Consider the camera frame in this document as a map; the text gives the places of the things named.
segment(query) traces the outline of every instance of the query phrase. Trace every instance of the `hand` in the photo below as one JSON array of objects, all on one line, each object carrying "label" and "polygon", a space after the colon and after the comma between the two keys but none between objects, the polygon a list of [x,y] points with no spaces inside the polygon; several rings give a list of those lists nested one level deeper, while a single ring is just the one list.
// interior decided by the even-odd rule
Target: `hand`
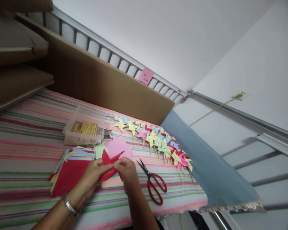
[{"label": "hand", "polygon": [[91,197],[102,174],[109,171],[112,164],[104,165],[102,159],[89,163],[76,186],[68,193],[68,198],[74,208],[80,209],[84,201]]},{"label": "hand", "polygon": [[114,163],[114,168],[123,176],[124,190],[127,195],[141,191],[137,170],[132,160],[122,157]]}]

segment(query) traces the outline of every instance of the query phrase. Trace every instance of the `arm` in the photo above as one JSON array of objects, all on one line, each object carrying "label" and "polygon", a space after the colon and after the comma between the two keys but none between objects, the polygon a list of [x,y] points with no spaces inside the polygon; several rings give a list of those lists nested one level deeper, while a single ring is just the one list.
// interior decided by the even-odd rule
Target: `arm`
[{"label": "arm", "polygon": [[123,157],[114,163],[114,167],[123,176],[124,190],[128,196],[133,228],[136,230],[159,230],[155,217],[142,193],[134,162]]},{"label": "arm", "polygon": [[[112,167],[113,165],[103,165],[102,159],[89,163],[79,182],[68,193],[68,199],[75,211],[80,211],[84,202],[95,191],[99,177]],[[60,199],[32,229],[68,229],[73,219],[74,216]]]}]

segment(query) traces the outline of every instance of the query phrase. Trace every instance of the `silver bracelet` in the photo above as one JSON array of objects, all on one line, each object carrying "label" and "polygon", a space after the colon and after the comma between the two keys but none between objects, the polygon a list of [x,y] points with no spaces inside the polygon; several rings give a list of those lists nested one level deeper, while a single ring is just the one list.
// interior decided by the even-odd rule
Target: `silver bracelet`
[{"label": "silver bracelet", "polygon": [[75,217],[80,214],[80,212],[76,212],[76,211],[74,210],[73,206],[71,206],[70,200],[69,200],[68,197],[67,197],[67,193],[63,196],[63,200],[64,200],[64,203],[65,203],[66,208],[69,210],[69,212],[70,212],[71,214],[73,214]]}]

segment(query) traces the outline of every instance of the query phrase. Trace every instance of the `green cable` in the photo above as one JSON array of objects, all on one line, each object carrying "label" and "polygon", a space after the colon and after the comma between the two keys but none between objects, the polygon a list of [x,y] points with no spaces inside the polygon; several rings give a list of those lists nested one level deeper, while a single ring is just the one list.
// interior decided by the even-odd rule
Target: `green cable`
[{"label": "green cable", "polygon": [[182,223],[181,223],[181,213],[179,214],[179,221],[180,221],[181,230],[183,230],[183,229],[182,229]]},{"label": "green cable", "polygon": [[215,108],[214,110],[211,110],[209,113],[212,113],[213,111],[217,110],[217,109],[220,108],[221,106],[223,106],[223,105],[225,105],[225,104],[227,104],[227,103],[229,103],[229,102],[231,102],[231,101],[233,101],[233,100],[235,100],[235,99],[237,99],[237,98],[239,98],[239,97],[242,97],[242,96],[243,96],[243,94],[238,94],[238,95],[235,96],[233,99],[229,100],[228,102],[223,103],[222,105],[220,105],[219,107]]}]

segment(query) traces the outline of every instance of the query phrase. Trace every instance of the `plastic box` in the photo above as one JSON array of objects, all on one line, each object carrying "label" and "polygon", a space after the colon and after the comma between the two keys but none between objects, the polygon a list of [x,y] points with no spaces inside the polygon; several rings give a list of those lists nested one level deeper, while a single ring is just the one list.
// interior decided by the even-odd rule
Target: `plastic box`
[{"label": "plastic box", "polygon": [[[71,132],[75,122],[95,122],[98,123],[96,136],[90,136],[80,133]],[[93,147],[97,142],[103,139],[105,127],[105,116],[85,107],[77,107],[72,117],[68,120],[63,129],[65,134],[64,145],[81,145],[83,147]]]}]

